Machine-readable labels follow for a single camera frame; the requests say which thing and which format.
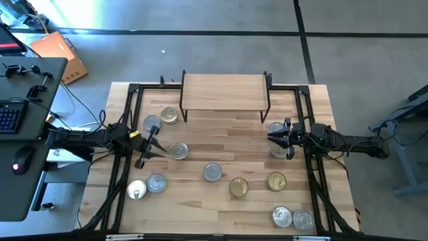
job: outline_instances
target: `gold can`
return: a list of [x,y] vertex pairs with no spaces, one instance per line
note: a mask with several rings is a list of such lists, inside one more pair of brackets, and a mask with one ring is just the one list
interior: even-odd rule
[[236,177],[230,182],[229,191],[235,197],[243,197],[248,193],[248,182],[242,177]]
[[269,175],[267,184],[272,191],[282,191],[287,186],[287,179],[282,173],[274,172]]

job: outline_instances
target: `orange box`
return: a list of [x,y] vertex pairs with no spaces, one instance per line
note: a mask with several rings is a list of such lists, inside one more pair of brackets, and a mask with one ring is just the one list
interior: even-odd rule
[[66,70],[62,75],[62,80],[66,84],[88,73],[82,61],[57,31],[32,42],[31,48],[42,57],[63,57],[68,59]]

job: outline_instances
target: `black desk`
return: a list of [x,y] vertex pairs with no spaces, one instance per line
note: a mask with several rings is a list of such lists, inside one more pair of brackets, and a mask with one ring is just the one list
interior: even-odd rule
[[[0,63],[2,62],[6,65],[20,64],[26,69],[36,65],[42,72],[53,74],[53,78],[47,82],[47,91],[40,94],[43,99],[40,103],[51,107],[67,64],[65,58],[0,57]],[[29,88],[42,81],[41,76],[33,73],[27,73],[26,76],[15,75],[10,79],[0,78],[0,99],[7,100],[15,96],[25,98]],[[46,109],[29,103],[19,134],[0,135],[0,221],[22,221],[27,217],[49,152],[44,141],[37,140],[47,114]],[[29,143],[36,148],[30,168],[24,175],[14,175],[11,170],[12,157],[16,150]]]
[[[37,96],[43,102],[39,102],[47,108],[51,108],[56,91],[61,82],[62,74],[66,68],[67,59],[65,58],[24,58],[24,57],[0,57],[0,74],[4,70],[1,63],[6,65],[20,64],[25,69],[31,69],[31,66],[39,66],[42,72],[53,74],[53,78],[46,82],[47,90],[40,92]],[[8,100],[11,97],[26,98],[28,90],[37,84],[43,82],[44,77],[27,73],[25,76],[14,74],[12,78],[0,78],[0,99]],[[47,110],[33,103],[28,104],[27,113],[21,124],[17,135],[0,135],[2,140],[34,140],[40,136],[42,127],[46,121]]]

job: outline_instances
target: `gray floor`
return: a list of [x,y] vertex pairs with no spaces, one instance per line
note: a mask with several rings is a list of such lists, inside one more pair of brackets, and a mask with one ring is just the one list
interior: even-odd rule
[[[54,25],[99,29],[192,29],[297,31],[291,0],[268,1],[32,1]],[[427,2],[422,0],[300,0],[307,31],[427,32]],[[37,39],[16,34],[27,44]],[[275,83],[307,83],[298,37],[201,37],[68,35],[90,74],[70,90],[94,113],[104,108],[113,81],[179,80],[181,70],[192,73],[251,74],[267,70]],[[338,131],[369,135],[367,126],[400,107],[404,99],[428,83],[428,39],[308,38],[317,84],[327,84]],[[72,126],[94,121],[76,103]],[[53,110],[72,110],[60,89]],[[404,126],[406,139],[420,135],[426,125]],[[426,161],[423,147],[408,148],[414,160]],[[406,185],[393,153],[386,160],[351,154],[346,159],[356,206],[367,234],[426,240],[428,193],[395,197]],[[420,179],[428,167],[418,166]],[[0,236],[63,232],[74,228],[82,198],[81,185],[48,187],[46,202],[59,208],[30,212],[21,223],[1,223]]]

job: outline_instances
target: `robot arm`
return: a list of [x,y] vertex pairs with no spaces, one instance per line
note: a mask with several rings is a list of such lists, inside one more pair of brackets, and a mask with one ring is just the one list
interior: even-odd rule
[[293,145],[309,144],[315,153],[328,154],[330,151],[366,153],[371,157],[385,159],[390,155],[388,143],[382,137],[346,136],[332,130],[330,126],[314,123],[307,133],[300,123],[294,123],[291,129],[290,118],[284,121],[280,131],[267,134],[268,139],[283,149],[287,148],[287,159],[294,157]]
[[120,156],[125,156],[129,151],[138,151],[141,153],[141,159],[150,159],[152,157],[165,157],[150,152],[152,145],[166,152],[154,137],[158,132],[159,129],[153,126],[149,138],[145,139],[138,131],[130,133],[126,123],[115,123],[108,125],[106,129],[94,132],[69,131],[58,128],[49,130],[45,143],[52,149],[66,149],[87,161],[92,160],[90,155],[94,152],[92,147],[104,147],[109,152]]

